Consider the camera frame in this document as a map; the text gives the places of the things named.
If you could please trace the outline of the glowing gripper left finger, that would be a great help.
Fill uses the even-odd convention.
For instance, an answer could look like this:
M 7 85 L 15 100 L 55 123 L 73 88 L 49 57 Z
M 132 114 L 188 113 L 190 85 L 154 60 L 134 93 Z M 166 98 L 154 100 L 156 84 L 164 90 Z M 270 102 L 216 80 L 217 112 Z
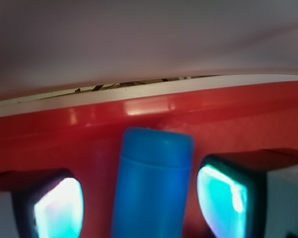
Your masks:
M 0 172 L 0 238 L 77 238 L 84 199 L 67 169 Z

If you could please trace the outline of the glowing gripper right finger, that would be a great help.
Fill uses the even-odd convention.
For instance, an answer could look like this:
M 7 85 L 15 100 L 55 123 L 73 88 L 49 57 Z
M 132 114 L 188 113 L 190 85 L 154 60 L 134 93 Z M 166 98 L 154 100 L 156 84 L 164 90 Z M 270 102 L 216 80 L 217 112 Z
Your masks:
M 209 154 L 197 195 L 217 238 L 298 238 L 298 153 Z

